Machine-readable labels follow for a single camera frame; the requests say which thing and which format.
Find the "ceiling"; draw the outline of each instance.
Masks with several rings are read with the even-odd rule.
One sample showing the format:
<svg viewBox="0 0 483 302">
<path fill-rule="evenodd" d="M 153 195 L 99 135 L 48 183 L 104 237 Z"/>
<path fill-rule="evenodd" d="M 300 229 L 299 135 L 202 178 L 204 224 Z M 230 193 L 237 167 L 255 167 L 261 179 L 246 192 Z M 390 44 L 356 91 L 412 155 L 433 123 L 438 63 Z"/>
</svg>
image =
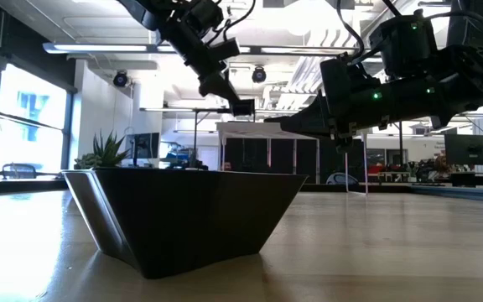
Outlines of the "ceiling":
<svg viewBox="0 0 483 302">
<path fill-rule="evenodd" d="M 236 19 L 247 11 L 250 1 L 223 0 L 221 6 L 231 6 Z M 381 0 L 356 2 L 368 4 L 357 5 L 355 11 L 346 10 L 345 19 L 361 33 L 370 32 L 374 24 L 391 17 L 389 12 L 381 15 L 385 8 Z M 53 42 L 150 44 L 154 41 L 153 33 L 130 17 L 116 0 L 0 0 L 0 6 Z M 418 8 L 418 0 L 397 0 L 397 8 L 402 13 L 412 13 Z M 438 12 L 441 12 L 440 8 L 429 8 L 426 14 Z M 438 44 L 444 45 L 445 21 L 436 28 L 440 30 Z M 354 43 L 338 21 L 335 10 L 325 0 L 257 0 L 253 14 L 232 28 L 229 35 L 236 36 L 240 44 L 251 45 L 331 47 L 353 46 Z M 137 63 L 151 69 L 157 66 L 157 70 L 140 68 L 129 70 L 129 74 L 138 81 L 146 81 L 150 73 L 159 73 L 164 79 L 168 102 L 183 104 L 187 101 L 186 106 L 191 107 L 192 102 L 203 100 L 197 92 L 196 75 L 177 55 L 98 55 L 86 58 L 90 61 L 89 66 L 107 80 L 125 64 Z M 322 59 L 241 55 L 229 60 L 235 71 L 231 81 L 239 94 L 260 99 L 260 107 L 299 109 L 309 103 L 310 95 L 269 96 L 265 92 L 271 89 L 270 86 L 314 92 L 321 82 L 318 63 Z M 251 80 L 255 65 L 265 66 L 267 81 L 263 84 L 254 84 Z M 366 68 L 374 75 L 382 70 L 382 64 L 368 63 Z"/>
</svg>

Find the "potted plant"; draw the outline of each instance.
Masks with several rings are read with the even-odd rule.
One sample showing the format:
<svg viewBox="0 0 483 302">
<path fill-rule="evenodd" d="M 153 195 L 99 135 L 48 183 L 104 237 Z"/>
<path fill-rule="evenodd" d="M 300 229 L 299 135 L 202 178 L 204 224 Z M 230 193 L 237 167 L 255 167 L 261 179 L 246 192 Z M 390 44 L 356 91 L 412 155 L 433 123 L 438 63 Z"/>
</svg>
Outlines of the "potted plant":
<svg viewBox="0 0 483 302">
<path fill-rule="evenodd" d="M 129 150 L 118 153 L 118 149 L 122 145 L 121 140 L 117 141 L 117 135 L 113 136 L 113 132 L 109 133 L 106 143 L 100 132 L 100 139 L 96 134 L 92 142 L 93 153 L 84 154 L 80 159 L 75 160 L 74 169 L 91 169 L 91 168 L 112 168 L 120 166 L 123 159 L 128 156 Z"/>
</svg>

